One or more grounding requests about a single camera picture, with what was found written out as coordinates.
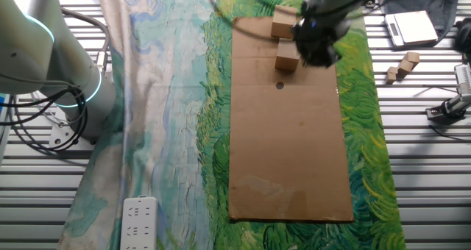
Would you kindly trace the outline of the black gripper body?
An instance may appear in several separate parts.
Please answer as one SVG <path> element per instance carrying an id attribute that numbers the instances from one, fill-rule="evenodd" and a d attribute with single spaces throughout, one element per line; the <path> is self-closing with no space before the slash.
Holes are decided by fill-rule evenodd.
<path id="1" fill-rule="evenodd" d="M 348 33 L 348 21 L 303 18 L 291 28 L 303 65 L 329 68 L 341 59 L 334 44 Z"/>

